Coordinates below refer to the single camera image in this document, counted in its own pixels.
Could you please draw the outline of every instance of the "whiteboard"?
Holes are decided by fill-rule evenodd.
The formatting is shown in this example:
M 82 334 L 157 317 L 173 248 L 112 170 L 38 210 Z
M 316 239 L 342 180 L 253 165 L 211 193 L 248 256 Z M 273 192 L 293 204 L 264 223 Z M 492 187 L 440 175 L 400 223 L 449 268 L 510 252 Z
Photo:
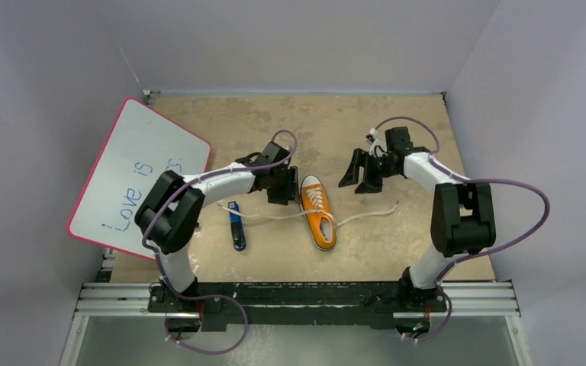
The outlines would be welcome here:
M 139 101 L 122 104 L 68 223 L 71 236 L 147 258 L 137 208 L 165 170 L 205 170 L 210 144 Z

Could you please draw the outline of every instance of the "floor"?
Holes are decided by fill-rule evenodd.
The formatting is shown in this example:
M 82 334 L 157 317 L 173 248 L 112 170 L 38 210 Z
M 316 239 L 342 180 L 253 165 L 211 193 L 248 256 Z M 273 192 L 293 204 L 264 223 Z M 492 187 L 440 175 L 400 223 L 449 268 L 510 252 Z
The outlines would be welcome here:
M 367 148 L 365 135 L 379 121 L 395 115 L 415 117 L 433 128 L 441 142 L 437 158 L 463 172 L 455 138 L 441 95 L 428 96 L 296 96 L 158 98 L 155 109 L 206 139 L 213 149 L 210 169 L 261 151 L 271 135 L 292 130 L 299 147 L 292 164 L 300 177 L 314 174 L 328 189 L 337 220 L 373 210 L 398 209 L 386 217 L 355 220 L 338 230 L 336 247 L 316 249 L 303 217 L 290 220 L 244 219 L 246 250 L 236 252 L 230 239 L 228 213 L 210 206 L 201 212 L 201 232 L 189 243 L 192 268 L 199 281 L 390 281 L 401 276 L 430 244 L 432 198 L 416 182 L 401 176 L 386 178 L 383 192 L 354 194 L 338 188 L 352 151 Z M 430 135 L 408 125 L 415 146 L 432 148 Z M 285 137 L 282 145 L 290 143 Z M 295 205 L 266 203 L 266 193 L 236 196 L 248 214 L 287 215 Z M 158 278 L 156 264 L 118 254 L 114 282 L 150 282 Z M 458 265 L 447 279 L 492 279 L 488 258 Z

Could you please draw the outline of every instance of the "orange sneaker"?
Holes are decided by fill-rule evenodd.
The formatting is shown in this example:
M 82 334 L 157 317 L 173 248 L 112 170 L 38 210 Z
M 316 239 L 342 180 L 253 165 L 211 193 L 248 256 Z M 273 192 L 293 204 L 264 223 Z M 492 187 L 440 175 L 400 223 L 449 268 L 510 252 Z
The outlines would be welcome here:
M 315 175 L 307 175 L 300 182 L 302 210 L 323 210 L 330 213 L 327 191 Z M 307 222 L 311 227 L 315 245 L 318 249 L 329 250 L 336 245 L 336 228 L 333 221 L 323 212 L 307 213 Z

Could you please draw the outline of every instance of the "white shoelace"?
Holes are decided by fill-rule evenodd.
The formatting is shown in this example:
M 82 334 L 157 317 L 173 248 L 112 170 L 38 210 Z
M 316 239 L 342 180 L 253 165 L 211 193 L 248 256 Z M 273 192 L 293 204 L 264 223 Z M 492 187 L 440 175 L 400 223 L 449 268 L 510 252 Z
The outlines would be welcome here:
M 311 198 L 311 194 L 309 191 L 312 191 L 311 189 L 307 191 L 307 194 L 309 194 L 309 199 L 311 200 L 311 203 L 314 205 L 314 207 L 322 207 L 324 208 L 324 201 L 323 201 L 323 197 L 322 197 L 322 193 L 320 191 L 320 188 L 317 189 L 318 192 L 317 193 L 311 193 L 314 197 L 315 197 L 315 203 L 314 203 L 314 199 Z M 314 208 L 311 210 L 304 210 L 302 212 L 298 212 L 297 214 L 294 213 L 292 215 L 286 215 L 286 216 L 269 216 L 269 215 L 246 215 L 244 213 L 241 213 L 239 211 L 233 210 L 231 208 L 226 207 L 225 205 L 223 205 L 221 202 L 217 202 L 217 205 L 221 208 L 223 208 L 224 210 L 231 212 L 237 216 L 241 216 L 241 217 L 245 217 L 245 218 L 260 218 L 260 219 L 270 219 L 270 220 L 285 220 L 285 219 L 292 219 L 295 217 L 300 217 L 300 216 L 304 216 L 306 214 L 316 214 L 316 213 L 320 213 L 323 212 L 325 213 L 330 219 L 331 222 L 335 223 L 336 219 L 333 217 L 333 215 L 331 213 L 326 212 L 325 210 L 322 210 L 320 208 Z M 367 217 L 367 216 L 384 216 L 384 215 L 389 215 L 391 213 L 393 213 L 394 211 L 396 211 L 398 207 L 398 201 L 396 201 L 396 204 L 389 210 L 385 210 L 385 211 L 372 211 L 372 212 L 365 212 L 365 213 L 359 213 L 357 215 L 351 216 L 346 218 L 345 220 L 340 221 L 337 225 L 336 225 L 336 229 L 338 229 L 339 227 L 341 227 L 342 225 L 348 223 L 349 221 L 352 220 L 356 220 L 356 219 L 360 219 L 363 217 Z
M 316 210 L 324 210 L 324 196 L 322 195 L 322 188 L 309 188 L 307 189 L 307 197 L 309 201 L 314 205 Z

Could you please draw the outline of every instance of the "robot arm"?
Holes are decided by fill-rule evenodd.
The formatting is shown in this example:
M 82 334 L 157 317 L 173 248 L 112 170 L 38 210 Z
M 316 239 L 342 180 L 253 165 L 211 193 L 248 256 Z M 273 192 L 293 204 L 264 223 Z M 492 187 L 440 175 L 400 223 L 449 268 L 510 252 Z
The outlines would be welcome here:
M 369 152 L 354 150 L 339 186 L 357 183 L 359 168 L 363 167 L 363 179 L 356 188 L 357 194 L 380 192 L 383 178 L 403 175 L 433 195 L 430 226 L 433 244 L 417 263 L 405 269 L 401 277 L 401 292 L 411 297 L 435 289 L 445 268 L 454 261 L 494 244 L 491 188 L 489 184 L 462 182 L 467 179 L 461 179 L 463 177 L 434 159 L 426 148 L 414 147 L 406 127 L 386 130 L 386 141 L 376 138 L 377 134 L 378 131 L 371 130 L 367 136 L 372 144 Z M 461 207 L 471 213 L 461 215 Z
M 176 198 L 175 207 L 170 206 L 159 217 L 149 234 L 149 239 L 158 248 L 163 270 L 178 292 L 185 294 L 196 282 L 190 268 L 187 243 L 198 225 L 203 207 L 237 194 L 262 189 L 267 190 L 270 203 L 288 204 L 288 201 L 297 199 L 298 170 L 288 166 L 290 162 L 275 168 L 259 169 L 260 166 L 282 161 L 287 155 L 288 150 L 271 141 L 261 153 L 255 152 L 238 159 L 225 168 L 213 171 L 213 174 L 205 173 L 212 176 L 203 181 L 198 181 L 203 174 L 181 176 L 172 171 L 161 174 L 134 218 L 143 232 L 174 192 L 187 181 L 197 181 Z

